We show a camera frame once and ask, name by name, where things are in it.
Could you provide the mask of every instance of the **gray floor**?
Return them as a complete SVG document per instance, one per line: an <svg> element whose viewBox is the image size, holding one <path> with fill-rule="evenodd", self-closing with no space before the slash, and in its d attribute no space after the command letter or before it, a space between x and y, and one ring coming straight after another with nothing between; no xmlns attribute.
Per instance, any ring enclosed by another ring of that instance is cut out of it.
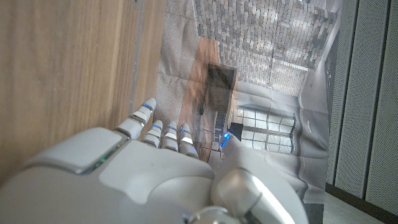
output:
<svg viewBox="0 0 398 224"><path fill-rule="evenodd" d="M383 223L351 205L325 194L324 224L379 224Z"/></svg>

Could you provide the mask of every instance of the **wooden panel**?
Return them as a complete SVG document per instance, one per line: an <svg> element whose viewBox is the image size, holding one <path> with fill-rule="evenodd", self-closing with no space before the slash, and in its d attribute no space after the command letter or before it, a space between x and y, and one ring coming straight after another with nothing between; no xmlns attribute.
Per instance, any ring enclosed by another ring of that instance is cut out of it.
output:
<svg viewBox="0 0 398 224"><path fill-rule="evenodd" d="M211 96L205 94L209 63L218 63L218 42L201 37L178 118L178 127L183 123L187 123L191 128L192 140L195 142L194 146L199 155L200 148L211 148L211 142L213 141L211 138L212 135L200 131L200 126L213 131L215 125L214 110L210 106ZM204 101L205 112L201 116L201 120L197 121L198 108L202 100ZM204 155L200 155L200 157L203 161L207 162L210 150L203 150L203 152Z"/></svg>
<svg viewBox="0 0 398 224"><path fill-rule="evenodd" d="M46 147L127 116L133 2L0 2L0 183Z"/></svg>
<svg viewBox="0 0 398 224"><path fill-rule="evenodd" d="M133 111L137 110L148 98L156 97L166 2L166 0L144 0ZM150 125L145 126L140 138L149 128Z"/></svg>

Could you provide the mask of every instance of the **acoustic wall panel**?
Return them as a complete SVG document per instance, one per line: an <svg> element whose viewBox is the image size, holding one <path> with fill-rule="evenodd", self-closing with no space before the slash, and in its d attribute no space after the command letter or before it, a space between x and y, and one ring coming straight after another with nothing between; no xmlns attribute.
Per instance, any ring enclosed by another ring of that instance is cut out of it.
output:
<svg viewBox="0 0 398 224"><path fill-rule="evenodd" d="M333 184L335 176L336 155L340 139L341 116L346 95L346 83L351 63L352 40L356 22L356 9L358 1L343 1L341 12L340 34L335 74L335 87L333 89L333 107L331 109L329 159L326 181Z"/></svg>
<svg viewBox="0 0 398 224"><path fill-rule="evenodd" d="M363 197L388 0L360 0L335 186Z"/></svg>
<svg viewBox="0 0 398 224"><path fill-rule="evenodd" d="M391 2L366 200L398 215L398 0Z"/></svg>

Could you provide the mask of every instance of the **glass panel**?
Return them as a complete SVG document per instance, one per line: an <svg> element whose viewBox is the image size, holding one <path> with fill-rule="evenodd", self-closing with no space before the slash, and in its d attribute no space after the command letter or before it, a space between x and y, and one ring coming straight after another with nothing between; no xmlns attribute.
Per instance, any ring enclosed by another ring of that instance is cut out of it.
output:
<svg viewBox="0 0 398 224"><path fill-rule="evenodd" d="M279 151L279 145L276 144L267 144L267 149L270 151Z"/></svg>
<svg viewBox="0 0 398 224"><path fill-rule="evenodd" d="M267 121L256 120L256 128L267 129Z"/></svg>
<svg viewBox="0 0 398 224"><path fill-rule="evenodd" d="M286 125L281 125L279 128L279 131L283 132L283 133L290 133L292 131L292 127L286 126Z"/></svg>
<svg viewBox="0 0 398 224"><path fill-rule="evenodd" d="M292 147L291 146L280 146L279 152L291 153L292 152Z"/></svg>
<svg viewBox="0 0 398 224"><path fill-rule="evenodd" d="M282 118L280 116L274 116L274 115L269 115L268 121L269 122L274 122L274 123L280 123Z"/></svg>
<svg viewBox="0 0 398 224"><path fill-rule="evenodd" d="M242 139L242 143L246 147L253 147L253 141Z"/></svg>
<svg viewBox="0 0 398 224"><path fill-rule="evenodd" d="M280 137L279 136L275 136L275 135L268 135L268 142L269 143L275 143L275 144L279 144L280 141Z"/></svg>
<svg viewBox="0 0 398 224"><path fill-rule="evenodd" d="M255 125L256 122L254 122L254 121L255 121L255 119L243 118L243 125L249 126L249 127L255 127L256 126Z"/></svg>
<svg viewBox="0 0 398 224"><path fill-rule="evenodd" d="M290 138L280 137L280 144L283 144L283 145L286 145L286 146L291 146L292 145L292 141L290 140Z"/></svg>
<svg viewBox="0 0 398 224"><path fill-rule="evenodd" d="M260 119L260 120L266 121L267 120L267 115L264 114L264 113L256 112L256 119Z"/></svg>
<svg viewBox="0 0 398 224"><path fill-rule="evenodd" d="M271 131L279 131L279 124L268 123L268 129Z"/></svg>
<svg viewBox="0 0 398 224"><path fill-rule="evenodd" d="M254 140L265 142L267 140L267 134L254 133Z"/></svg>
<svg viewBox="0 0 398 224"><path fill-rule="evenodd" d="M255 149L266 149L266 143L265 142L253 141L253 148L255 148Z"/></svg>
<svg viewBox="0 0 398 224"><path fill-rule="evenodd" d="M287 119L283 118L282 121L280 122L281 124L288 125L290 127L293 127L294 125L294 120L293 119Z"/></svg>
<svg viewBox="0 0 398 224"><path fill-rule="evenodd" d="M244 139L253 139L253 132L252 131L242 131L242 138Z"/></svg>
<svg viewBox="0 0 398 224"><path fill-rule="evenodd" d="M243 118L242 118L242 117L235 116L235 117L234 117L234 123L238 123L238 124L243 123Z"/></svg>
<svg viewBox="0 0 398 224"><path fill-rule="evenodd" d="M236 116L243 116L243 110L237 109Z"/></svg>
<svg viewBox="0 0 398 224"><path fill-rule="evenodd" d="M245 118L256 118L256 114L253 111L244 111Z"/></svg>

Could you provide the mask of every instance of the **white robotic hand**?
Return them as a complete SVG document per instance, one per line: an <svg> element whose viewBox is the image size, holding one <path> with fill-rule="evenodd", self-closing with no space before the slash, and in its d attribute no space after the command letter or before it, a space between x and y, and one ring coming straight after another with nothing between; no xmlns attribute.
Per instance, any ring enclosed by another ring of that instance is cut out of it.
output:
<svg viewBox="0 0 398 224"><path fill-rule="evenodd" d="M148 99L114 131L83 131L28 161L0 189L2 222L308 223L264 152L229 133L217 174L186 124L155 121L137 141L155 107Z"/></svg>

